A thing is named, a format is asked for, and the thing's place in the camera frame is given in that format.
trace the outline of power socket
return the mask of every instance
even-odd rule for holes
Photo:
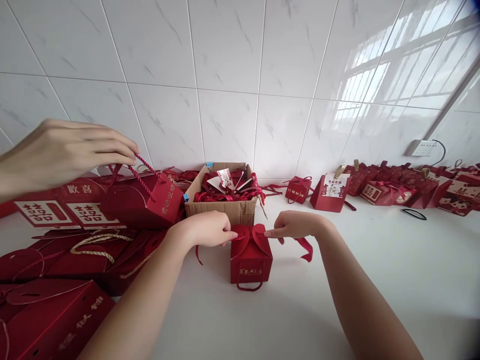
[[[406,151],[406,156],[432,156],[432,153],[437,148],[436,141],[428,140],[413,140],[410,147]]]

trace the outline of printed label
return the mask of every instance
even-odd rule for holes
[[[73,222],[55,200],[15,201],[15,204],[35,225],[68,224]]]
[[[117,219],[107,219],[100,211],[99,202],[80,202],[66,204],[84,225],[118,224]]]
[[[332,172],[327,173],[321,190],[322,196],[345,198],[349,176],[350,174],[343,173],[337,179],[334,179],[335,174]]]

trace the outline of red rope handle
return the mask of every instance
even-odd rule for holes
[[[148,170],[150,170],[153,174],[155,174],[155,176],[160,179],[163,183],[164,183],[164,180],[162,179],[162,177],[158,174],[158,172],[156,172],[154,170],[153,167],[151,167],[148,162],[146,162],[140,155],[138,154],[135,154],[136,158],[139,159],[146,167]],[[115,165],[115,168],[113,168],[112,165],[108,165],[108,167],[110,168],[110,171],[112,172],[113,176],[111,177],[111,181],[110,181],[110,184],[108,185],[108,187],[111,187],[115,181],[117,180],[117,177],[119,175],[119,171],[120,169],[122,168],[122,165],[121,164],[116,164]],[[144,181],[142,180],[142,178],[140,177],[139,173],[133,168],[131,167],[130,165],[128,166],[128,169],[131,171],[131,173],[133,174],[133,176],[135,176],[135,178],[140,182],[140,184],[143,186],[143,188],[145,189],[146,193],[148,194],[148,196],[150,196],[150,198],[152,199],[152,201],[154,203],[157,202],[157,199],[155,198],[154,196],[154,193],[150,191],[149,187],[147,186],[147,184],[144,183]]]
[[[24,272],[26,272],[28,269],[33,268],[35,265],[40,264],[41,262],[43,262],[43,261],[45,261],[45,260],[52,259],[52,258],[54,258],[54,257],[57,257],[58,255],[62,255],[64,252],[65,252],[65,250],[62,250],[62,251],[56,252],[56,253],[54,253],[54,254],[52,254],[52,255],[44,256],[44,257],[42,257],[41,259],[38,259],[38,260],[32,262],[30,265],[25,266],[23,269],[21,269],[19,272],[17,272],[17,273],[15,274],[15,276],[11,278],[11,281],[14,283],[15,280],[17,280],[17,278],[18,278],[21,274],[23,274]]]

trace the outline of paper tag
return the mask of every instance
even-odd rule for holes
[[[226,189],[235,189],[234,181],[232,179],[232,174],[230,174],[229,169],[223,169],[216,172],[220,178],[221,185]]]
[[[325,175],[325,182],[323,183],[322,195],[331,198],[344,198],[349,176],[350,174],[343,173],[335,179],[334,173],[327,173]]]
[[[55,200],[15,201],[15,204],[36,225],[72,223],[72,220]]]

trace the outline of marble tile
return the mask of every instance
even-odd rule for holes
[[[295,175],[320,178],[335,171],[361,106],[313,100]]]
[[[408,106],[442,109],[479,55],[480,15],[474,2],[466,1]]]
[[[267,1],[260,93],[312,98],[337,0]]]
[[[461,7],[458,0],[405,0],[364,101],[408,104]]]
[[[186,1],[103,0],[129,83],[195,88]]]
[[[50,80],[70,120],[117,130],[136,142],[142,158],[151,163],[127,84],[66,78]]]
[[[199,89],[258,93],[265,0],[190,0]]]
[[[439,110],[434,109],[406,107],[398,119],[391,117],[389,120],[392,121],[382,133],[383,141],[374,163],[380,164],[383,160],[391,165],[411,163],[412,166],[420,166],[432,163],[431,157],[404,156],[404,153],[413,140],[424,138],[439,113]]]
[[[263,179],[291,179],[299,159],[310,99],[260,95],[253,171]]]
[[[46,118],[69,119],[46,77],[0,73],[0,127],[14,145]]]
[[[363,100],[401,4],[397,0],[338,2],[316,99]]]
[[[379,157],[384,157],[382,148],[390,140],[390,129],[403,112],[401,106],[362,104],[338,165],[353,164],[354,159],[368,165],[376,164]],[[400,154],[404,150],[396,148]]]
[[[9,151],[14,145],[0,128],[0,155]]]
[[[9,3],[47,75],[125,81],[101,1]]]
[[[203,148],[208,162],[254,162],[258,96],[199,90]]]
[[[153,166],[195,170],[205,162],[194,89],[130,84]]]
[[[458,98],[455,110],[480,113],[480,70]]]
[[[449,111],[440,125],[435,129],[430,139],[441,141],[446,147],[445,159],[439,165],[453,166],[458,159],[463,165],[469,166],[480,159],[480,113]],[[442,158],[442,149],[439,146],[432,154],[430,163]]]
[[[0,72],[45,75],[7,0],[0,0]]]

